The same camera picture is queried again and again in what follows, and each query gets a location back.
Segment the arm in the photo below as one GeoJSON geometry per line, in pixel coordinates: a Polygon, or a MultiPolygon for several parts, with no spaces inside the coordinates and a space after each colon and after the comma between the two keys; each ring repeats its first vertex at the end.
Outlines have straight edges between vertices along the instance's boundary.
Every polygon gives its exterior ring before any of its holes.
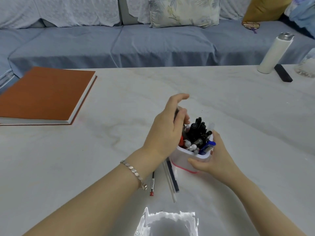
{"type": "Polygon", "coordinates": [[[213,131],[213,139],[217,145],[214,147],[210,161],[198,162],[189,159],[192,166],[197,170],[210,173],[234,191],[260,235],[305,235],[264,195],[257,185],[241,172],[216,131],[213,131]]]}
{"type": "MultiPolygon", "coordinates": [[[[177,104],[188,97],[187,94],[172,96],[155,118],[143,147],[126,159],[142,178],[152,173],[178,145],[183,123],[189,123],[189,116],[183,108],[174,121],[174,113],[177,104]]],[[[103,236],[110,231],[124,203],[140,186],[131,170],[120,164],[24,236],[103,236]]]]}

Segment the blue pen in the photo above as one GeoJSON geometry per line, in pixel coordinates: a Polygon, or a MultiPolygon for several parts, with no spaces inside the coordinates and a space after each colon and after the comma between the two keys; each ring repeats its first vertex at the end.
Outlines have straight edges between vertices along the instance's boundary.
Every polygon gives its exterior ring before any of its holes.
{"type": "Polygon", "coordinates": [[[209,152],[214,146],[216,145],[215,142],[208,141],[205,146],[199,151],[199,155],[205,155],[209,152]]]}

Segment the yellow pillow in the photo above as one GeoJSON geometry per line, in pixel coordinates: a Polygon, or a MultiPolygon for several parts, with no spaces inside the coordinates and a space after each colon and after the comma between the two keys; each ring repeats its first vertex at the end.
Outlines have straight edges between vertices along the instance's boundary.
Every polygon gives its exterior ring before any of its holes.
{"type": "Polygon", "coordinates": [[[243,22],[275,21],[279,19],[292,0],[252,0],[243,22]]]}

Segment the white thermos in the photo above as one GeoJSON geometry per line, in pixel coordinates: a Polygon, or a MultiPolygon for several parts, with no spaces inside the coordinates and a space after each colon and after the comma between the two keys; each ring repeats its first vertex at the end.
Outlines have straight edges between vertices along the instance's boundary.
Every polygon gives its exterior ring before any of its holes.
{"type": "Polygon", "coordinates": [[[263,74],[270,74],[281,57],[287,51],[293,42],[294,35],[288,32],[282,32],[274,41],[266,53],[257,70],[263,74]]]}

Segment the orange book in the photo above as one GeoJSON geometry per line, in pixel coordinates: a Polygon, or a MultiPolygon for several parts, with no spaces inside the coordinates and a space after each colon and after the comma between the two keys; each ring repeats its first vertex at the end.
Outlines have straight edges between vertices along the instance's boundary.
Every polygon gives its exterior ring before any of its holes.
{"type": "Polygon", "coordinates": [[[0,95],[0,125],[71,124],[95,71],[33,67],[0,95]]]}

